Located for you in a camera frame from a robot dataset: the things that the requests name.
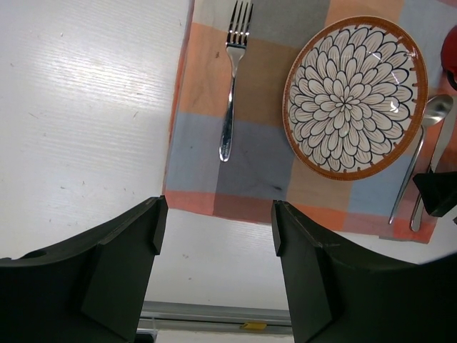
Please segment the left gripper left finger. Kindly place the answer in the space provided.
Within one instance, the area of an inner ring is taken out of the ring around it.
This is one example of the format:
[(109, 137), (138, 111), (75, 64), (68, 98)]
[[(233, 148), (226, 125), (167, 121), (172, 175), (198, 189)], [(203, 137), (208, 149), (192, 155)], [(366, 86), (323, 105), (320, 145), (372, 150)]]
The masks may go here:
[(151, 197), (62, 242), (1, 260), (3, 342), (133, 342), (167, 203)]

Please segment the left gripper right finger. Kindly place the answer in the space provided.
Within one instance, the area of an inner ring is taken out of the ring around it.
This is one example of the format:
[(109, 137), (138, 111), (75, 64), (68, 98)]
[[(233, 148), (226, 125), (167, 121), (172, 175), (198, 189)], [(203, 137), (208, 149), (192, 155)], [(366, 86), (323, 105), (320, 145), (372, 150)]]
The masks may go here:
[(456, 255), (412, 264), (322, 227), (288, 202), (271, 223), (296, 342), (454, 342)]

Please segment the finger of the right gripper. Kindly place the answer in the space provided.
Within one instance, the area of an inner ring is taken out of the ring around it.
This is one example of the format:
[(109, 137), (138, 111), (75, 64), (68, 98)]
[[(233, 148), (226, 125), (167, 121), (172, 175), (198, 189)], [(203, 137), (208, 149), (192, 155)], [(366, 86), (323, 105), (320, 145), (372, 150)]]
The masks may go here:
[(457, 175), (455, 171), (417, 174), (413, 177), (428, 215), (443, 217), (457, 203)]

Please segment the silver table knife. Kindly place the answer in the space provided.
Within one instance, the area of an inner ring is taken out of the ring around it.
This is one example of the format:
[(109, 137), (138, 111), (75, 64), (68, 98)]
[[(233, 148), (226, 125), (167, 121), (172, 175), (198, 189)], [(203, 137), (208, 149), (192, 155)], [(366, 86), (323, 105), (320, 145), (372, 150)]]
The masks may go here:
[[(428, 165), (427, 172), (434, 172), (438, 163), (448, 146), (449, 141), (453, 135), (453, 130), (456, 122), (456, 110), (451, 109), (446, 118), (444, 119), (443, 125), (440, 130), (440, 134), (438, 136), (438, 141), (436, 143), (435, 149), (433, 151), (433, 155), (431, 157), (431, 161)], [(421, 228), (421, 219), (422, 219), (422, 212), (424, 209), (423, 200), (421, 195), (419, 194), (416, 203), (413, 208), (413, 213), (411, 215), (410, 220), (410, 229), (413, 232), (418, 232)]]

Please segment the silver spoon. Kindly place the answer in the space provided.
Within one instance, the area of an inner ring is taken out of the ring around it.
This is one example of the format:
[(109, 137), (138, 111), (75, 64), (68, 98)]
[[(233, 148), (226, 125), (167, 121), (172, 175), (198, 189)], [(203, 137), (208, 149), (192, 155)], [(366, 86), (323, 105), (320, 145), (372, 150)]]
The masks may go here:
[(416, 167), (419, 154), (421, 153), (427, 129), (445, 119), (451, 111), (452, 106), (453, 98), (447, 94), (434, 96), (433, 98), (427, 101), (426, 107), (423, 111), (419, 140), (413, 153), (413, 156), (411, 157), (411, 161), (408, 165), (406, 173), (404, 175), (400, 189), (398, 190), (396, 200), (394, 202), (393, 208), (390, 213), (390, 217), (388, 219), (388, 224), (392, 224), (396, 216), (399, 204), (401, 203), (401, 200), (405, 194), (406, 187), (408, 186), (412, 173)]

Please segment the floral patterned ceramic plate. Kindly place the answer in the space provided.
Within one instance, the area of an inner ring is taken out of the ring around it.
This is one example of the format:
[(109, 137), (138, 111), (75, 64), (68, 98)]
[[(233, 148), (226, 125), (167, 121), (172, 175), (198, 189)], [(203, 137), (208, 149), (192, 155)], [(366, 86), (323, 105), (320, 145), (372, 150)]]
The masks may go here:
[(282, 117), (298, 159), (342, 181), (395, 162), (415, 138), (428, 98), (421, 51), (400, 26), (375, 16), (342, 19), (296, 57)]

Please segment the red mug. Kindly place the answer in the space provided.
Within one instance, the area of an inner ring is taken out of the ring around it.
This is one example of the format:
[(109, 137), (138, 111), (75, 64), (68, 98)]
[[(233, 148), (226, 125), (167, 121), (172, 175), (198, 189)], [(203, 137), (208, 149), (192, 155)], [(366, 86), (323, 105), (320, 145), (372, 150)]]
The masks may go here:
[(441, 66), (445, 72), (450, 86), (457, 90), (457, 26), (454, 26), (447, 34), (441, 48)]

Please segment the orange checked cloth placemat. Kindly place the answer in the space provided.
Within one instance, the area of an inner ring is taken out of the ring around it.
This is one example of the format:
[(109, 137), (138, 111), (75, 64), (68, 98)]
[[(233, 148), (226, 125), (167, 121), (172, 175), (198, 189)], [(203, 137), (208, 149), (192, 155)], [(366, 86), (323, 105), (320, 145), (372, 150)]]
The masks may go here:
[(333, 231), (427, 243), (436, 220), (409, 227), (417, 189), (406, 188), (388, 224), (420, 128), (394, 163), (353, 181), (326, 178), (293, 152), (283, 126), (286, 79), (299, 52), (322, 29), (354, 16), (387, 19), (406, 31), (426, 65), (428, 97), (451, 92), (441, 48), (456, 26), (454, 1), (252, 1), (250, 35), (239, 63), (231, 155), (219, 159), (231, 63), (226, 37), (235, 1), (194, 1), (166, 168), (165, 195), (175, 209), (244, 222), (271, 222), (284, 200)]

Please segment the silver fork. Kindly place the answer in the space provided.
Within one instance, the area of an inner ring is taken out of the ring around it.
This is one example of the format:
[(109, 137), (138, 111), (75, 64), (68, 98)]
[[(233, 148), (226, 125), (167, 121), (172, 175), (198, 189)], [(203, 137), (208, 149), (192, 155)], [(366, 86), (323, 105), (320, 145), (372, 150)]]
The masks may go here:
[(231, 82), (219, 144), (219, 159), (222, 162), (227, 162), (231, 155), (235, 117), (236, 75), (239, 63), (246, 53), (252, 13), (253, 4), (251, 2), (236, 1), (227, 31), (225, 46), (231, 63)]

